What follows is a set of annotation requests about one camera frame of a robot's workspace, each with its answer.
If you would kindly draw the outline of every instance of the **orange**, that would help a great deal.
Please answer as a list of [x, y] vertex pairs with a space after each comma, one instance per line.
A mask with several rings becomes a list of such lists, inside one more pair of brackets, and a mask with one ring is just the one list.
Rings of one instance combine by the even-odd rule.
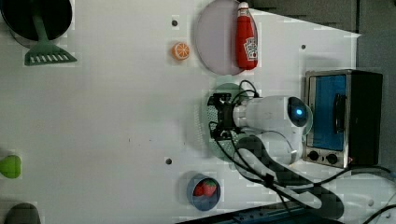
[[178, 42], [172, 47], [172, 55], [177, 60], [185, 60], [190, 55], [190, 48], [186, 43]]

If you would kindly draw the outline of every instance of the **red ketchup bottle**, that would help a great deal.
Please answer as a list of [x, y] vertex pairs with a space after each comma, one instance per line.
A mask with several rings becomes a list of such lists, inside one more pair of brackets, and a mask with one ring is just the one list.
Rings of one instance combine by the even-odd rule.
[[253, 19], [248, 12], [248, 3], [240, 3], [236, 30], [236, 62], [238, 67], [251, 70], [257, 66], [256, 34], [253, 31]]

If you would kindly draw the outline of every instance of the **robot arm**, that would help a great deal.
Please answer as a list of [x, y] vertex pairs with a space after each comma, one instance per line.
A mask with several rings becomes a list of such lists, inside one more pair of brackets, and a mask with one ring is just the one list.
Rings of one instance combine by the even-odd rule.
[[[329, 219], [363, 223], [386, 203], [392, 203], [396, 185], [386, 178], [360, 174], [320, 184], [298, 175], [289, 167], [303, 154], [307, 115], [305, 104], [288, 96], [254, 98], [236, 105], [233, 109], [235, 126], [249, 130], [253, 135], [238, 141], [235, 150], [239, 153], [235, 160], [261, 164], [255, 165], [254, 169], [263, 176], [270, 176], [263, 180], [264, 186]], [[238, 171], [249, 180], [260, 179]]]

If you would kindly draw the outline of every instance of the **ketchup label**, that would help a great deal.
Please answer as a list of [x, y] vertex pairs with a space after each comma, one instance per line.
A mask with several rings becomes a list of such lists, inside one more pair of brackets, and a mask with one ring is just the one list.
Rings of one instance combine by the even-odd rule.
[[247, 54], [247, 60], [257, 60], [257, 44], [254, 37], [247, 38], [247, 42], [244, 44], [244, 47], [245, 53]]

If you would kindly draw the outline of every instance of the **white tabletop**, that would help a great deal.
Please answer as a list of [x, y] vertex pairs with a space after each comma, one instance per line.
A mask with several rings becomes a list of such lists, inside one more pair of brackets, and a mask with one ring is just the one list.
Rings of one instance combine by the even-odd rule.
[[[0, 216], [28, 202], [43, 223], [174, 223], [280, 202], [231, 171], [200, 137], [200, 105], [219, 76], [194, 48], [182, 63], [170, 55], [177, 41], [193, 46], [194, 21], [208, 2], [77, 1], [61, 40], [76, 53], [72, 64], [24, 66], [27, 49], [0, 23], [0, 155], [22, 159], [20, 178], [0, 180]], [[252, 80], [264, 96], [301, 96], [306, 70], [355, 66], [355, 35], [251, 12], [260, 63], [235, 82]], [[301, 167], [309, 173], [310, 165]], [[222, 185], [209, 212], [187, 202], [196, 173]]]

